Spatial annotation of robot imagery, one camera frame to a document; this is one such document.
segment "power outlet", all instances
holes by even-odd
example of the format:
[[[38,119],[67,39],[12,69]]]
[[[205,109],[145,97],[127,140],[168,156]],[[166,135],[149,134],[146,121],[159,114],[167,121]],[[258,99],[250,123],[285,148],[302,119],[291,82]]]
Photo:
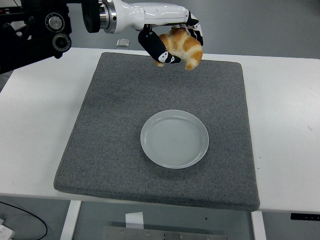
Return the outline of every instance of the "power outlet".
[[[10,228],[0,225],[0,240],[8,240],[15,235],[15,231]]]

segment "robotic arm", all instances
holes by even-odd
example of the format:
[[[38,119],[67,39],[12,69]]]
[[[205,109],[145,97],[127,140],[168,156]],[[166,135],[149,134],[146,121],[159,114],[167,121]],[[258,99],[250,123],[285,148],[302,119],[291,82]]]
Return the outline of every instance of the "robotic arm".
[[[89,33],[103,29],[117,34],[128,27],[140,31],[140,44],[156,60],[168,52],[152,27],[184,28],[203,45],[199,21],[183,6],[122,0],[21,0],[21,7],[0,8],[0,74],[52,56],[58,59],[70,49],[68,3],[82,5]],[[11,23],[16,21],[23,21],[24,26],[14,29]],[[168,54],[165,62],[180,59]]]

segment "plate rim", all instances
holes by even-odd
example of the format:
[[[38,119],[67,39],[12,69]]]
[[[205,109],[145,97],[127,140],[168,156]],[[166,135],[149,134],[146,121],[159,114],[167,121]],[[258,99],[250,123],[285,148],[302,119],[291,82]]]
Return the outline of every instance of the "plate rim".
[[[152,118],[154,118],[156,115],[160,115],[160,114],[163,114],[165,112],[175,112],[175,113],[184,113],[184,114],[187,114],[187,115],[190,115],[192,116],[193,118],[195,118],[197,120],[197,122],[200,123],[200,125],[203,127],[203,129],[205,130],[205,136],[207,138],[207,146],[205,148],[205,151],[204,153],[202,154],[201,157],[197,157],[195,158],[194,160],[192,160],[191,162],[187,163],[187,164],[184,164],[184,165],[180,165],[180,166],[171,166],[171,165],[166,165],[166,164],[163,164],[163,163],[159,163],[159,162],[156,162],[154,161],[151,157],[148,156],[148,154],[146,153],[145,151],[145,148],[144,148],[144,144],[143,144],[143,140],[144,140],[144,132],[145,132],[145,129],[147,127],[147,124],[152,121]],[[210,139],[209,139],[209,133],[208,133],[208,130],[206,128],[206,126],[204,125],[204,123],[198,118],[196,117],[195,115],[193,115],[192,113],[190,112],[187,112],[187,111],[183,111],[183,110],[178,110],[178,109],[168,109],[168,110],[163,110],[163,111],[159,111],[157,113],[155,113],[154,115],[152,115],[151,117],[148,118],[148,120],[144,123],[142,129],[141,129],[141,132],[140,132],[140,144],[141,144],[141,147],[142,147],[142,150],[143,152],[145,153],[145,155],[151,160],[153,161],[155,164],[161,166],[161,167],[164,167],[164,168],[168,168],[168,169],[185,169],[185,168],[188,168],[188,167],[191,167],[193,165],[195,165],[196,163],[198,163],[207,153],[208,151],[208,148],[209,148],[209,143],[210,143]]]

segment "gray fabric pad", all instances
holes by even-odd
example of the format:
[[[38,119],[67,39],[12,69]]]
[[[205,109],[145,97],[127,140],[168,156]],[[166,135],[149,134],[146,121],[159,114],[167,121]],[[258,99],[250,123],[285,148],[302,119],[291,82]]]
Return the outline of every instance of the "gray fabric pad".
[[[140,133],[154,114],[183,110],[209,134],[206,155],[168,169],[144,153]],[[149,56],[103,53],[57,170],[72,194],[190,207],[255,211],[259,196],[242,67],[203,60],[157,67]]]

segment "baked bread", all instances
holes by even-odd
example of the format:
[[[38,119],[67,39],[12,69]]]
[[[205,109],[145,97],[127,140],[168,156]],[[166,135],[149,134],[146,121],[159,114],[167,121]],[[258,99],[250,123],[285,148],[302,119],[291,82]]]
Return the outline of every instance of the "baked bread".
[[[203,55],[201,43],[190,36],[185,29],[173,28],[169,33],[161,34],[159,38],[169,53],[185,62],[186,70],[192,70],[199,65]],[[158,67],[165,65],[154,61]]]

